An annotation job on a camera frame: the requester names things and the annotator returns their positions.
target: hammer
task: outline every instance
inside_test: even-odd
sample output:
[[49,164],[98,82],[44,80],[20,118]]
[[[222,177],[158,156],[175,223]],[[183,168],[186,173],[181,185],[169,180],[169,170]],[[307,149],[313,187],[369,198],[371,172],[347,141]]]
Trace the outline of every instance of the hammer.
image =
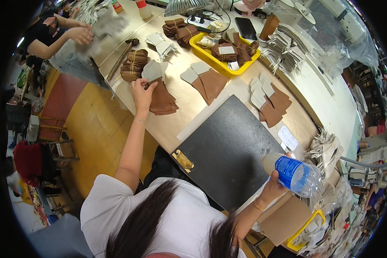
[[125,42],[128,43],[128,45],[127,45],[126,49],[124,50],[124,52],[120,55],[119,59],[116,61],[111,72],[109,73],[108,77],[106,78],[107,80],[112,79],[114,72],[118,69],[119,65],[123,62],[123,59],[129,53],[129,50],[132,47],[139,45],[139,39],[137,39],[137,38],[128,39]]

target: silver bracelet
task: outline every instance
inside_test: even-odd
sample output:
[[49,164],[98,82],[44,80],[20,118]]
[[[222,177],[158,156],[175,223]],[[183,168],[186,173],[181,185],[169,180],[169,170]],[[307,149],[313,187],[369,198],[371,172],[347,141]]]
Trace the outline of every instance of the silver bracelet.
[[134,117],[133,119],[139,120],[141,123],[143,123],[145,120],[142,120],[141,118]]

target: gold bracelet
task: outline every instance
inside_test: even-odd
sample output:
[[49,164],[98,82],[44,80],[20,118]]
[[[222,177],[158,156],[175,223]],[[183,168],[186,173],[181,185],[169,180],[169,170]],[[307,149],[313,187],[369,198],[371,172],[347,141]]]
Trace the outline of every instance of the gold bracelet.
[[260,210],[260,211],[264,211],[264,210],[266,210],[267,208],[265,207],[264,209],[261,209],[260,207],[258,207],[258,205],[257,205],[257,199],[255,198],[255,200],[254,200],[254,205],[255,205],[255,208],[257,208],[258,210]]
[[139,120],[141,123],[143,123],[145,120],[142,120],[141,118],[134,117],[133,119]]

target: black cutting board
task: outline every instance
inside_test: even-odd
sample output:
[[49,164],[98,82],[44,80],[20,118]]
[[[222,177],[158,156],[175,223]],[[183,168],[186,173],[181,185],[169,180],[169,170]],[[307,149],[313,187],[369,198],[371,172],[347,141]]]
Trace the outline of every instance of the black cutting board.
[[284,153],[235,95],[177,149],[194,164],[190,173],[182,169],[186,175],[227,211],[239,208],[267,180],[261,155]]

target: smartphone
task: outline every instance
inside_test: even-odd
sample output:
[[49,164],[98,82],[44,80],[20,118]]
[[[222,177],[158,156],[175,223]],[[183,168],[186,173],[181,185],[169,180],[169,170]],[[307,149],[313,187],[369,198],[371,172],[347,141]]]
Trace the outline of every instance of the smartphone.
[[257,33],[250,19],[237,17],[235,18],[235,22],[243,38],[257,40]]

